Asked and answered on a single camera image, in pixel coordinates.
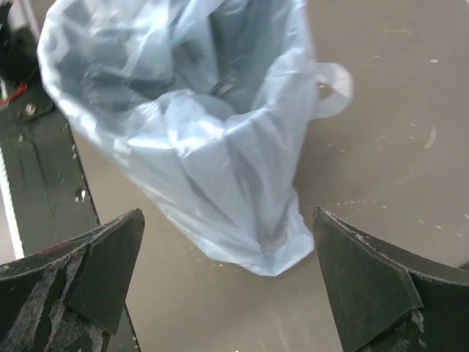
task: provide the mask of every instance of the translucent plastic bag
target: translucent plastic bag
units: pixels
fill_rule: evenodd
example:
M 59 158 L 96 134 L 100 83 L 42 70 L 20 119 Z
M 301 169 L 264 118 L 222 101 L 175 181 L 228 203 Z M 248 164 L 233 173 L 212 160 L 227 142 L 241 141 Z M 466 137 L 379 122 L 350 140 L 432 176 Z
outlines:
M 275 276 L 314 248 L 292 187 L 352 83 L 302 0 L 57 0 L 38 56 L 68 118 L 207 256 Z M 320 101 L 317 82 L 335 92 Z

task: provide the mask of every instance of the red wire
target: red wire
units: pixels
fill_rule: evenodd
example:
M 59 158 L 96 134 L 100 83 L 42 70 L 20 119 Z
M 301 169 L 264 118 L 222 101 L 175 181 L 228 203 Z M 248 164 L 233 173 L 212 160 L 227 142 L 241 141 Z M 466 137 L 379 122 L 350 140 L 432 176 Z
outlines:
M 14 101 L 14 99 L 22 95 L 26 90 L 28 90 L 28 84 L 20 83 L 20 86 L 16 90 L 15 94 L 9 96 L 5 100 L 0 100 L 0 106 L 8 104 L 10 101 Z

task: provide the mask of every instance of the plastic bag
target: plastic bag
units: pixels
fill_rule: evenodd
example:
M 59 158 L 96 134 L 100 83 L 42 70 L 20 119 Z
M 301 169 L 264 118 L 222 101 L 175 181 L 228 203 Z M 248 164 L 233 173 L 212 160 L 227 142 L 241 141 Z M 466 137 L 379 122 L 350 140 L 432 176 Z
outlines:
M 208 257 L 275 276 L 313 250 L 292 180 L 352 85 L 316 63 L 305 1 L 57 0 L 38 57 L 70 124 Z

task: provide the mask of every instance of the screw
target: screw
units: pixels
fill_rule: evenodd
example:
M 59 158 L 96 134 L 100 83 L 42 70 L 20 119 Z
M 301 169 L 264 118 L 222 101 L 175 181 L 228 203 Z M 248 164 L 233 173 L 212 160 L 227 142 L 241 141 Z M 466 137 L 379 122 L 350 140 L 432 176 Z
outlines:
M 34 115 L 34 113 L 36 112 L 36 106 L 34 104 L 26 105 L 25 112 L 28 114 L 28 116 Z

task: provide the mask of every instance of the bag handle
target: bag handle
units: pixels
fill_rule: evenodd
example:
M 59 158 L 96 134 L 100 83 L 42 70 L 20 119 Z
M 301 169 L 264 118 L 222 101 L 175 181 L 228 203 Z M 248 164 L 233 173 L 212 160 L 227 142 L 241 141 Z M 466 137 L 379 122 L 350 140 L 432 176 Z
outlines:
M 335 63 L 317 63 L 317 81 L 327 84 L 333 93 L 321 100 L 317 106 L 315 119 L 325 119 L 343 112 L 352 101 L 353 79 L 347 69 Z

